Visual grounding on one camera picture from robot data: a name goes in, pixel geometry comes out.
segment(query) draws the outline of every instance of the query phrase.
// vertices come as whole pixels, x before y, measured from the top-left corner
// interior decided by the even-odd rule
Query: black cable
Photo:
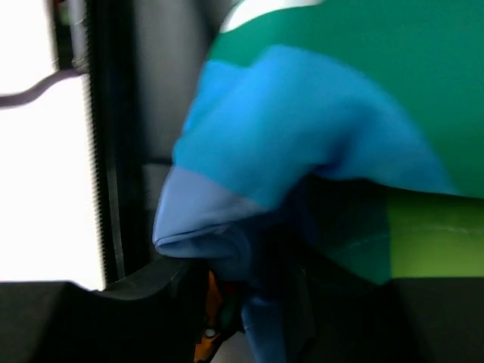
[[[45,77],[26,91],[0,96],[0,108],[12,108],[29,104],[43,95],[45,91],[56,83],[81,75],[82,73],[74,69],[58,70],[57,72],[52,73],[50,76]]]

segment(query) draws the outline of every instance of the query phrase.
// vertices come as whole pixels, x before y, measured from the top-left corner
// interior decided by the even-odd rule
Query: colorful cloth
[[[484,206],[462,198],[484,197],[483,34],[479,0],[245,0],[228,15],[154,244],[255,288],[243,320],[257,362],[286,361],[278,302],[257,273],[259,232],[287,218],[281,206],[308,174],[382,186],[382,203],[322,228],[332,241],[318,247],[350,271],[378,284],[484,275]],[[467,267],[443,268],[453,256]]]

